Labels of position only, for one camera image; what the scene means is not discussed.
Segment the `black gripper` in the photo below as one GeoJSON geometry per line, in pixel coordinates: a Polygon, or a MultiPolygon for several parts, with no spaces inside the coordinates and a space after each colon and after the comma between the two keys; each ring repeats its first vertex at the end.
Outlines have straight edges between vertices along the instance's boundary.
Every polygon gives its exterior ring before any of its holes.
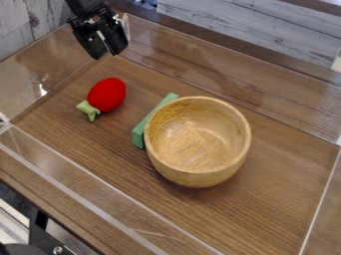
{"type": "Polygon", "coordinates": [[[68,24],[73,35],[89,56],[98,60],[106,47],[97,34],[101,31],[112,55],[118,55],[128,47],[128,38],[114,11],[104,0],[65,0],[73,14],[68,24]]]}

